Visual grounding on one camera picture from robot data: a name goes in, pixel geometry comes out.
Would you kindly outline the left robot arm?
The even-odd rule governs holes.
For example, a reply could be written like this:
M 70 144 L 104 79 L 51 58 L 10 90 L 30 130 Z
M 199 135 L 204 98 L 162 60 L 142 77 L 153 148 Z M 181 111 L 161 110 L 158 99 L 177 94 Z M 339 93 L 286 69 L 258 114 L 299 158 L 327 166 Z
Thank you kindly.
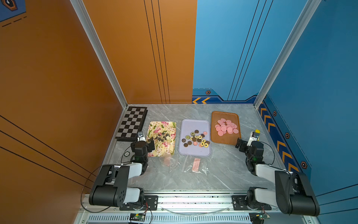
M 99 174 L 89 194 L 89 204 L 107 207 L 121 207 L 126 204 L 135 210 L 146 206 L 144 190 L 128 186 L 128 180 L 143 175 L 148 167 L 148 154 L 155 149 L 151 138 L 138 140 L 131 144 L 134 157 L 120 165 L 105 164 L 99 169 Z

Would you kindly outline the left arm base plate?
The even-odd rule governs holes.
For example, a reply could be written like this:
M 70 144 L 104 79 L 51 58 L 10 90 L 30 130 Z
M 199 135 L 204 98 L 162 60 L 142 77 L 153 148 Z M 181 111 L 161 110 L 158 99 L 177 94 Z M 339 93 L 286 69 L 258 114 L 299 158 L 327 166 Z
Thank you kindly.
M 121 211 L 156 211 L 158 207 L 157 195 L 145 195 L 135 203 L 125 203 L 119 209 Z

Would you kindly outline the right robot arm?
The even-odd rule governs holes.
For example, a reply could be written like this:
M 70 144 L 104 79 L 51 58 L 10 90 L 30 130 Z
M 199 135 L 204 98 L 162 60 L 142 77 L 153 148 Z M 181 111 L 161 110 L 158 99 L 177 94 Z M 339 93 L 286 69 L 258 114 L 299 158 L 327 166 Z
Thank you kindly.
M 245 197 L 233 198 L 235 203 L 251 210 L 264 206 L 277 207 L 283 214 L 289 215 L 317 217 L 320 214 L 319 203 L 306 174 L 266 164 L 263 161 L 263 142 L 239 138 L 235 147 L 245 153 L 245 163 L 251 174 L 275 184 L 274 190 L 250 187 Z

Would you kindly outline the ziploc bag of beige cookies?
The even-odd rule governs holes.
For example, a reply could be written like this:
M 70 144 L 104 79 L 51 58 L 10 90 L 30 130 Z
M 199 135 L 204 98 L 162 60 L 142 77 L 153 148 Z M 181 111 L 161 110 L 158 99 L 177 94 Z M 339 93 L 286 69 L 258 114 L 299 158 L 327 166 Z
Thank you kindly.
M 162 157 L 162 163 L 169 168 L 169 172 L 173 172 L 180 166 L 180 158 L 178 155 L 166 155 Z

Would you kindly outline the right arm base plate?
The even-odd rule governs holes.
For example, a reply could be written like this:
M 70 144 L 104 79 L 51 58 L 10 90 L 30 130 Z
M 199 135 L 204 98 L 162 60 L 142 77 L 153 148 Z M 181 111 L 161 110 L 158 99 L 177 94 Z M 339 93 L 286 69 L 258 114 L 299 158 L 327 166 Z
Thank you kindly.
M 246 210 L 271 211 L 272 210 L 272 207 L 270 205 L 257 202 L 255 199 L 248 199 L 248 197 L 244 195 L 233 195 L 231 198 L 235 211 L 246 211 Z

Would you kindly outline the ziploc bag of mixed cookies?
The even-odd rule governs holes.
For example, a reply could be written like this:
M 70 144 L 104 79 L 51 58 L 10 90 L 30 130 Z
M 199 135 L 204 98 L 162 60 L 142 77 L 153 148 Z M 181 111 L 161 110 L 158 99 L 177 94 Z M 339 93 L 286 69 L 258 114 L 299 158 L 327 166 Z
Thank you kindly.
M 201 157 L 187 155 L 184 158 L 182 172 L 207 175 L 207 160 Z

